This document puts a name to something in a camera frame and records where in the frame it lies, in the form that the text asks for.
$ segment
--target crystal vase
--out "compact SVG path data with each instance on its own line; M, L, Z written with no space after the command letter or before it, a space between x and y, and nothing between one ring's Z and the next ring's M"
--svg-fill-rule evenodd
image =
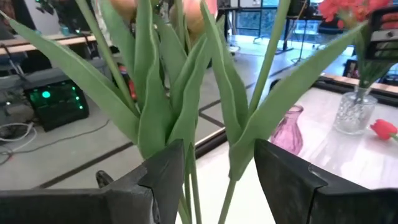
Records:
M271 136L271 143L292 154L299 154L303 148L303 137L297 125L297 120L302 112L303 107L297 105L288 110Z
M354 92L341 97L334 127L346 134L362 134L377 104L377 99L369 95L370 88L355 87Z

